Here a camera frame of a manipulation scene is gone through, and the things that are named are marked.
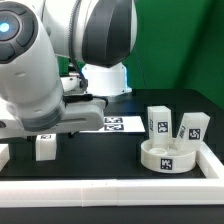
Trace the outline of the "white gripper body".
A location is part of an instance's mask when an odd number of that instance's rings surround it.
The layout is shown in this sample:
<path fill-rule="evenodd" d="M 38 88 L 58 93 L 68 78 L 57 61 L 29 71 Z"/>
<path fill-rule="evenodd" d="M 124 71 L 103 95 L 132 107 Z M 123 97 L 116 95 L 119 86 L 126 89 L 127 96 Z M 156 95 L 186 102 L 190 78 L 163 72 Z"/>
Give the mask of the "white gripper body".
<path fill-rule="evenodd" d="M 60 121 L 53 126 L 45 121 L 40 129 L 31 128 L 30 130 L 25 129 L 21 122 L 7 111 L 6 102 L 0 100 L 0 139 L 95 131 L 103 127 L 104 109 L 108 105 L 105 97 L 84 94 L 66 96 L 66 99 L 70 102 L 66 104 Z"/>

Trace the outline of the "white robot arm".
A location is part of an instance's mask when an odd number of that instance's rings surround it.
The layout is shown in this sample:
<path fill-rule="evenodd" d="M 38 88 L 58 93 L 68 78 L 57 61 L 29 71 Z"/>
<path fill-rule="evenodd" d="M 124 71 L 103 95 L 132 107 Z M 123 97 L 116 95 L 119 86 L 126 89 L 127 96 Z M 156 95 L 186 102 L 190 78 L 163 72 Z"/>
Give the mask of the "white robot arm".
<path fill-rule="evenodd" d="M 107 101 L 67 94 L 57 58 L 110 68 L 136 35 L 134 0 L 0 0 L 0 139 L 100 129 Z"/>

